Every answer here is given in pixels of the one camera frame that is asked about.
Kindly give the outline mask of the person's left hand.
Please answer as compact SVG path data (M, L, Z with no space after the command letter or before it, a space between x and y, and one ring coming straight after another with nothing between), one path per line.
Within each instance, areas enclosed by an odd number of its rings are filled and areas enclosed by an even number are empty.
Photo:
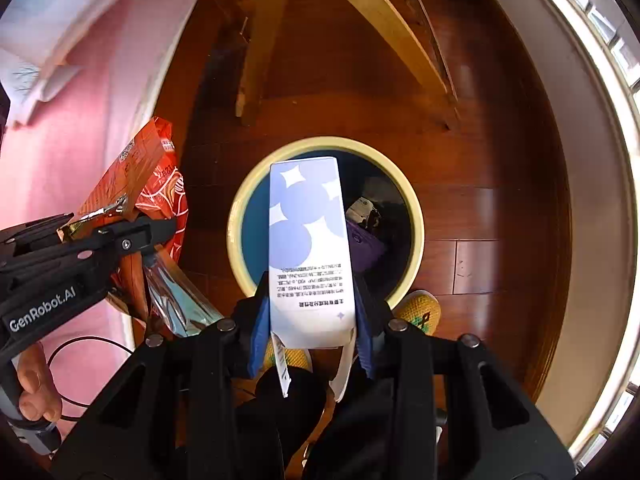
M32 422L42 418L48 422L58 422L62 415L62 399L55 388L40 342L21 353L17 378L24 389L18 401L21 414Z

